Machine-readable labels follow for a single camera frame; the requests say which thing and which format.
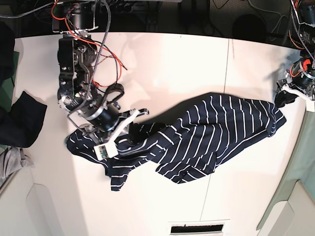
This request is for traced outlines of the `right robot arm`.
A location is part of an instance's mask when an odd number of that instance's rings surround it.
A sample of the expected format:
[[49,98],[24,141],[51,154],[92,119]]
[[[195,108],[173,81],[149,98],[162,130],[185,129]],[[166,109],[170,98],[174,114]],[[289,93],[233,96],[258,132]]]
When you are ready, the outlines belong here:
[[[89,31],[97,28],[98,7],[106,8],[107,20],[103,40],[95,41]],[[110,6],[106,0],[56,0],[51,8],[53,31],[62,34],[57,53],[60,73],[58,104],[67,111],[67,119],[85,136],[104,143],[129,132],[137,117],[147,109],[120,112],[119,99],[125,93],[118,80],[125,68],[106,46],[111,25]],[[97,67],[112,58],[116,67],[114,83],[103,86],[95,80]]]

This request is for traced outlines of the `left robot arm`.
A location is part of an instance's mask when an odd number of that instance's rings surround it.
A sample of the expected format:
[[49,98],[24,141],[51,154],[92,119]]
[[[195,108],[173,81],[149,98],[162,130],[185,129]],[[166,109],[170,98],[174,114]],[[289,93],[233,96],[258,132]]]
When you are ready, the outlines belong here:
[[306,102],[306,111],[315,111],[315,2],[292,0],[288,36],[300,50],[300,59],[277,81],[274,103],[278,108],[293,103],[296,98]]

